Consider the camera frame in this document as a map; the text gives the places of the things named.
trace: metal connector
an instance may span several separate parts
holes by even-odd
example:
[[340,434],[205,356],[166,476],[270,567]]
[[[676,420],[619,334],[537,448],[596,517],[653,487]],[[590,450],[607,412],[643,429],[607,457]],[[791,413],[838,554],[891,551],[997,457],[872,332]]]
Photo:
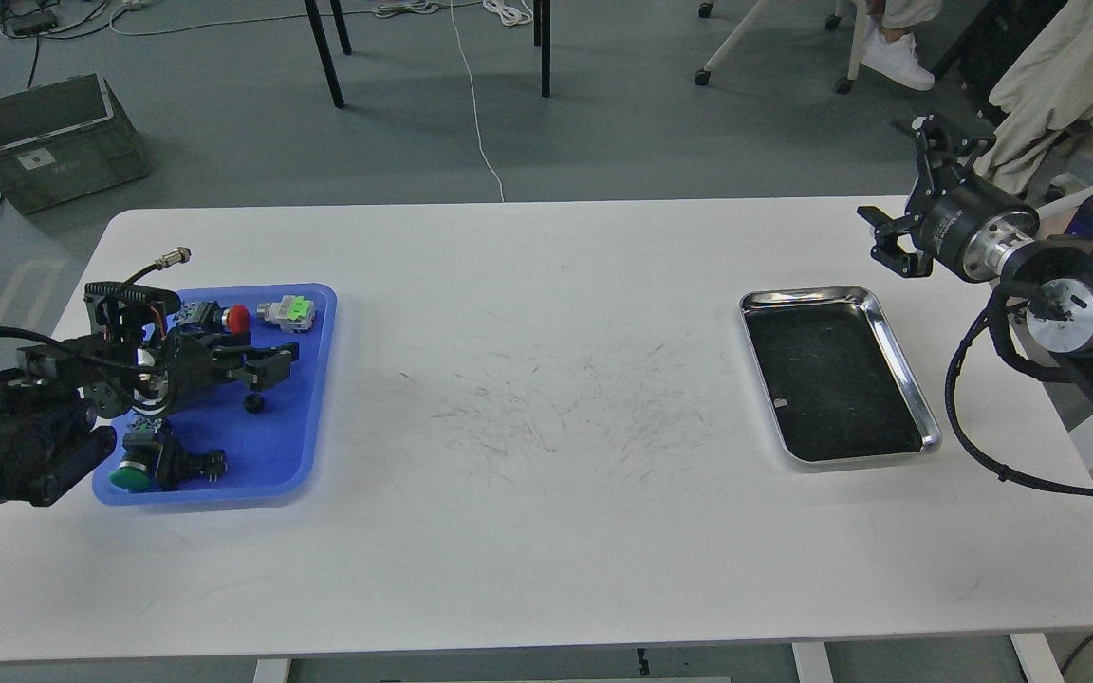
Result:
[[191,259],[191,250],[187,247],[176,247],[175,250],[166,252],[154,260],[160,270],[174,267],[177,263],[187,263]]

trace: gray floor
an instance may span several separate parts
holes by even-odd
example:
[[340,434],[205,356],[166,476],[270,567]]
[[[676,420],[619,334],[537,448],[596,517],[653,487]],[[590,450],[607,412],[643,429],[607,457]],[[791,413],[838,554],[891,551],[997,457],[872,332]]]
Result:
[[[365,9],[372,0],[345,0]],[[694,71],[743,14],[720,0],[708,21],[693,0],[555,0],[554,97],[537,95],[530,31],[477,8],[458,24],[474,70],[483,141],[507,199],[767,198],[900,195],[914,182],[910,145],[890,126],[941,111],[979,126],[953,79],[917,94],[865,72],[832,94],[849,30],[825,33],[828,1],[777,3],[709,87]],[[948,3],[919,34],[933,56],[979,3]],[[63,0],[60,14],[92,5]],[[151,0],[126,31],[298,12],[295,0]],[[0,320],[52,328],[104,225],[152,207],[493,202],[474,148],[470,91],[448,14],[352,17],[356,55],[338,56],[350,107],[331,107],[303,19],[127,38],[109,32],[42,45],[36,83],[99,73],[146,139],[144,180],[21,216],[0,215]],[[33,44],[0,35],[0,95],[22,90]],[[239,234],[239,239],[247,239]],[[168,249],[155,245],[155,254]],[[139,255],[139,259],[152,256]],[[121,273],[139,263],[121,263]],[[10,297],[9,283],[21,286]],[[0,344],[0,367],[11,363]],[[1054,637],[1060,657],[1079,635]],[[838,682],[1021,680],[1004,638],[836,644]],[[785,645],[650,649],[654,675],[795,680]],[[248,680],[251,660],[0,666],[0,680]],[[537,650],[418,658],[316,658],[293,680],[632,678],[634,651]],[[1093,645],[1070,680],[1093,680]]]

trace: green button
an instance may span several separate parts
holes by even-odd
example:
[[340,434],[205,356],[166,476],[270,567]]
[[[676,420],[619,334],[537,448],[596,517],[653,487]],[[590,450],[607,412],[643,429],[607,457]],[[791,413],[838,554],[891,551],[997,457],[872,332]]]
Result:
[[108,481],[131,493],[142,493],[151,487],[151,478],[136,467],[118,467],[108,475]]
[[312,303],[306,298],[295,297],[290,303],[290,320],[301,320],[312,310]]

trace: white sneaker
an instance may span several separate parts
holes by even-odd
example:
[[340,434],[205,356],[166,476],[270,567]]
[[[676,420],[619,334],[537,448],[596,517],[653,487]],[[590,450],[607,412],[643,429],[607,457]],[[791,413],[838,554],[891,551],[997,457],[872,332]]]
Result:
[[880,27],[867,32],[867,44],[862,50],[862,66],[875,70],[905,87],[931,90],[933,74],[918,64],[918,44],[914,34],[907,33],[889,43]]

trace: blue tray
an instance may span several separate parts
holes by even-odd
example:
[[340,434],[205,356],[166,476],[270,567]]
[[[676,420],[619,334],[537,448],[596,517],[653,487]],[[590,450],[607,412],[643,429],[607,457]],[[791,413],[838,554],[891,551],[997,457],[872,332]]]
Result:
[[[298,342],[298,361],[291,366],[290,379],[263,393],[263,411],[257,414],[243,410],[248,389],[235,381],[219,386],[195,407],[169,416],[175,436],[190,452],[226,451],[226,471],[218,481],[210,483],[197,478],[181,481],[174,492],[164,492],[155,484],[148,492],[127,492],[108,481],[126,452],[118,446],[92,475],[91,487],[96,497],[109,506],[138,506],[270,498],[298,488],[315,463],[322,381],[327,376],[337,306],[334,291],[322,284],[268,284],[185,290],[178,294],[185,302],[243,304],[251,311],[251,344],[277,346]],[[279,302],[285,294],[303,295],[315,302],[315,327],[304,333],[282,332],[281,328],[256,318],[259,304]],[[111,421],[118,441],[131,422],[133,412]]]

